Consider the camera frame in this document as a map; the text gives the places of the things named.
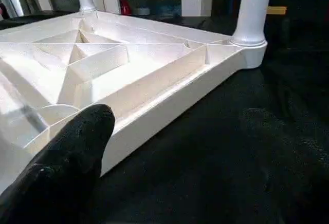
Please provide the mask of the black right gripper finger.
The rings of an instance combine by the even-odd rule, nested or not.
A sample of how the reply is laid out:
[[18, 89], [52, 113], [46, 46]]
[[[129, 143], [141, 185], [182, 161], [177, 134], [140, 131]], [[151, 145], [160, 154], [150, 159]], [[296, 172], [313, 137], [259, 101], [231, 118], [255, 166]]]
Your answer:
[[1, 193], [1, 223], [80, 223], [114, 126], [106, 104], [67, 122]]

